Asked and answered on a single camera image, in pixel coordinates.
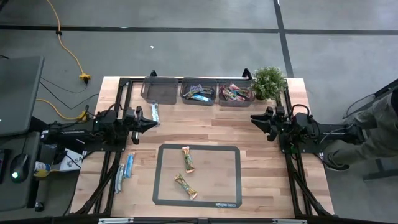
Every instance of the potted plant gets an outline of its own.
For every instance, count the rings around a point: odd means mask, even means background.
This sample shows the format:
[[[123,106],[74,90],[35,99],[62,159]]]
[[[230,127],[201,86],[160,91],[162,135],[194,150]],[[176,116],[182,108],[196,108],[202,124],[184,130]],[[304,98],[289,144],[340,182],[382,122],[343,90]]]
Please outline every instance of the potted plant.
[[[254,72],[254,76],[256,79],[252,87],[258,100],[276,100],[286,87],[286,81],[280,68],[260,68]]]

